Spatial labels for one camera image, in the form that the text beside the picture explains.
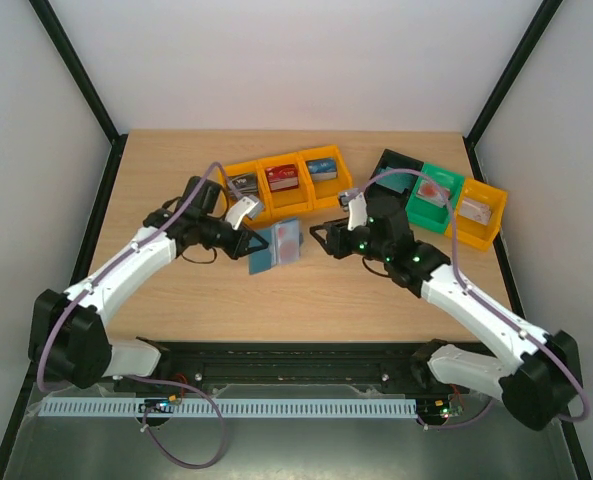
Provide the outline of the blue card stack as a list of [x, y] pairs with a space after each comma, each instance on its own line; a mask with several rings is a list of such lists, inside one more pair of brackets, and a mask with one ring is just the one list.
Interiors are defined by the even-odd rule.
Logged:
[[305, 164], [313, 182], [332, 180], [338, 176], [337, 164], [333, 157], [307, 160]]

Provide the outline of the teal card stack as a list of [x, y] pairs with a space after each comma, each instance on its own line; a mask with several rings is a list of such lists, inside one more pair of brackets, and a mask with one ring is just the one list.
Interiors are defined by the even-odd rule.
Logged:
[[389, 169], [385, 169], [378, 174], [379, 179], [376, 184], [392, 192], [402, 194], [411, 190], [415, 184], [415, 176], [408, 173], [392, 173], [387, 175]]

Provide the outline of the red circle card stack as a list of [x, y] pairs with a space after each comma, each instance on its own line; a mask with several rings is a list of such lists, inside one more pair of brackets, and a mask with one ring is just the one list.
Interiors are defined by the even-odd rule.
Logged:
[[450, 200], [450, 191], [439, 184], [422, 179], [414, 196], [421, 201], [442, 208]]

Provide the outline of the blue card holder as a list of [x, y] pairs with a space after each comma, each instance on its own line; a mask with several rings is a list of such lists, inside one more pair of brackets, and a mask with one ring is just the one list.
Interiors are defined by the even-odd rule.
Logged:
[[268, 243], [268, 247], [248, 257], [250, 275], [260, 274], [300, 259], [303, 234], [298, 218], [285, 219], [270, 227], [257, 230], [256, 233]]

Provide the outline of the yellow bin left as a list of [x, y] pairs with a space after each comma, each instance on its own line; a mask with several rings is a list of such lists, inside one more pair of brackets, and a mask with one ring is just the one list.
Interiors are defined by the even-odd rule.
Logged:
[[259, 182], [259, 193], [261, 196], [260, 200], [264, 204], [264, 210], [254, 220], [249, 220], [248, 218], [246, 218], [245, 222], [249, 226], [259, 226], [259, 225], [268, 224], [269, 221], [271, 220], [271, 212], [270, 212], [269, 201], [268, 201], [268, 192], [267, 192], [267, 189], [263, 186], [263, 184], [261, 182], [260, 167], [257, 165], [257, 162], [256, 161], [247, 161], [247, 162], [235, 163], [235, 164], [230, 164], [230, 165], [224, 165], [223, 168], [224, 168], [225, 174], [227, 175], [228, 179], [231, 176], [249, 173], [249, 172], [253, 172], [253, 173], [257, 174], [258, 182]]

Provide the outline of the black corner frame post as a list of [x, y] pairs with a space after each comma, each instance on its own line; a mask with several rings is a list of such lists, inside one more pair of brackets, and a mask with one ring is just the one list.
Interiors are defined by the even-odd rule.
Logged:
[[468, 151], [474, 150], [484, 136], [494, 116], [562, 4], [562, 0], [544, 0], [540, 2], [473, 126], [464, 137], [464, 143]]

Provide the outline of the yellow bin right group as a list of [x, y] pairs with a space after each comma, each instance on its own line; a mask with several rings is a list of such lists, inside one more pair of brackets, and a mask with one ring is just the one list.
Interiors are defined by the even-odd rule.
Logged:
[[472, 178], [466, 178], [456, 200], [457, 239], [480, 251], [488, 250], [500, 231], [508, 192]]

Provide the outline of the black left frame post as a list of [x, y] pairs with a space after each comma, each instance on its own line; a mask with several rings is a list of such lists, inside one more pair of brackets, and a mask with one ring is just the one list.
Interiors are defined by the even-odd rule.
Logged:
[[29, 4], [109, 143], [124, 145], [125, 135], [116, 128], [51, 2], [29, 0]]

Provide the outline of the black card stack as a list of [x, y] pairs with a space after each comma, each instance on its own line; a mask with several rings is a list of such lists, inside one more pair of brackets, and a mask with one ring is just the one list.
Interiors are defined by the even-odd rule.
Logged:
[[231, 176], [228, 181], [225, 182], [226, 196], [232, 201], [237, 201], [238, 197], [234, 191], [230, 188], [233, 185], [237, 192], [242, 196], [254, 196], [258, 199], [261, 198], [259, 193], [259, 182], [256, 173], [249, 172]]

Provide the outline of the green plastic bin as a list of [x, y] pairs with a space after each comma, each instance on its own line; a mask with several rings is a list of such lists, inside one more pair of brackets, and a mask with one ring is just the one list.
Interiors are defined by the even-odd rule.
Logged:
[[428, 163], [422, 167], [422, 172], [431, 177], [440, 188], [435, 187], [424, 177], [420, 177], [407, 202], [408, 219], [414, 225], [443, 234], [450, 223], [450, 215], [441, 191], [455, 208], [465, 177]]

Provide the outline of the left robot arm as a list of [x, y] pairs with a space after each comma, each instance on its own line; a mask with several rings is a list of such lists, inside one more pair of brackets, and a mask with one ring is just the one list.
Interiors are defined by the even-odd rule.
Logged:
[[127, 299], [151, 276], [196, 245], [232, 260], [268, 247], [244, 224], [264, 209], [233, 185], [192, 177], [182, 195], [149, 213], [133, 238], [97, 271], [63, 292], [47, 289], [35, 300], [28, 355], [45, 391], [48, 374], [78, 388], [106, 377], [151, 376], [163, 356], [142, 339], [112, 340], [107, 327]]

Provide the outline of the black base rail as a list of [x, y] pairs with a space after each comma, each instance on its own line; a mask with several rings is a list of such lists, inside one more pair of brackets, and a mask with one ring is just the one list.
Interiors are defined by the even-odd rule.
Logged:
[[[375, 386], [386, 394], [428, 397], [446, 394], [454, 384], [473, 391], [465, 380], [438, 381], [429, 368], [430, 354], [444, 347], [492, 359], [480, 343], [448, 344], [439, 339], [428, 343], [395, 344], [220, 344], [162, 342], [162, 357], [154, 370], [155, 380], [187, 381], [207, 391], [227, 384], [344, 384]], [[547, 356], [528, 355], [514, 374], [500, 373], [501, 387], [534, 387], [541, 397], [562, 381], [564, 375]], [[150, 385], [130, 379], [113, 380], [117, 392], [137, 396], [164, 395], [173, 386]]]

